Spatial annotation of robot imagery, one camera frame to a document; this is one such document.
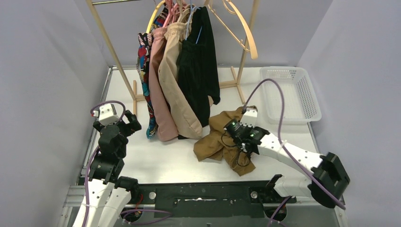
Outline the brown shorts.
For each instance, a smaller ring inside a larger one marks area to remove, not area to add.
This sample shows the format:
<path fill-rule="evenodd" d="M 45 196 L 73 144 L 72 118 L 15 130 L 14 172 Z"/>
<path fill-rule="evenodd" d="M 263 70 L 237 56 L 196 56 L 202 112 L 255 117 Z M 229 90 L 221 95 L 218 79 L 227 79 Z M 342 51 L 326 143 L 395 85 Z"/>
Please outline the brown shorts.
<path fill-rule="evenodd" d="M 252 172 L 256 167 L 245 153 L 234 146 L 233 139 L 225 134 L 224 126 L 231 120 L 242 118 L 242 107 L 233 111 L 222 111 L 209 118 L 210 132 L 195 142 L 193 152 L 198 161 L 207 158 L 221 161 L 225 160 L 229 167 L 239 176 Z"/>

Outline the white plastic basket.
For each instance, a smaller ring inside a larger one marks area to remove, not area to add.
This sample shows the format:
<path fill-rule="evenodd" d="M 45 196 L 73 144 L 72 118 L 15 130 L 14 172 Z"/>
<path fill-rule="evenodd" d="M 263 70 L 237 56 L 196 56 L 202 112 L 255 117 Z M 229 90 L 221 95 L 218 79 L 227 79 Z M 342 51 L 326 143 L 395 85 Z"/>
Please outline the white plastic basket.
<path fill-rule="evenodd" d="M 308 72 L 301 67 L 270 66 L 260 68 L 260 77 L 272 79 L 280 86 L 284 101 L 284 124 L 306 124 L 321 120 L 322 113 L 309 78 Z M 271 123 L 279 123 L 281 96 L 276 85 L 264 82 L 261 85 L 267 98 L 266 110 Z"/>

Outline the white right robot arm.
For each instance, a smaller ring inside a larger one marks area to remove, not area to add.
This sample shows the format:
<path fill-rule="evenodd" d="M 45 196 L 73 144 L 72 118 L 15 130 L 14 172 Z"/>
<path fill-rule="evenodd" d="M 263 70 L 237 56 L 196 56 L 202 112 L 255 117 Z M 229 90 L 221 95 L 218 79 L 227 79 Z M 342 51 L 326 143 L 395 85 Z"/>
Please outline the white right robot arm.
<path fill-rule="evenodd" d="M 302 173 L 302 177 L 278 175 L 266 188 L 266 196 L 277 202 L 283 197 L 309 197 L 327 208 L 345 205 L 340 201 L 350 183 L 340 158 L 334 153 L 322 155 L 280 140 L 278 136 L 258 126 L 241 124 L 236 119 L 224 126 L 234 146 L 246 155 L 252 153 L 273 158 Z"/>

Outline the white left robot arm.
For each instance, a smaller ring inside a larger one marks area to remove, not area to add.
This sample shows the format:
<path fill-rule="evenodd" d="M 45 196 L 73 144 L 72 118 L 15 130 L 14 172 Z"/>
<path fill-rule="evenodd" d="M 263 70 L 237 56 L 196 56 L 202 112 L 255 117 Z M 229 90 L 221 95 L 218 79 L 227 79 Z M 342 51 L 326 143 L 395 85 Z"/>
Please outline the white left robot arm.
<path fill-rule="evenodd" d="M 137 179 L 120 176 L 128 137 L 141 130 L 136 115 L 125 110 L 128 122 L 124 122 L 109 107 L 97 113 L 93 127 L 100 137 L 85 175 L 85 194 L 75 227 L 112 227 L 125 205 L 140 195 Z"/>

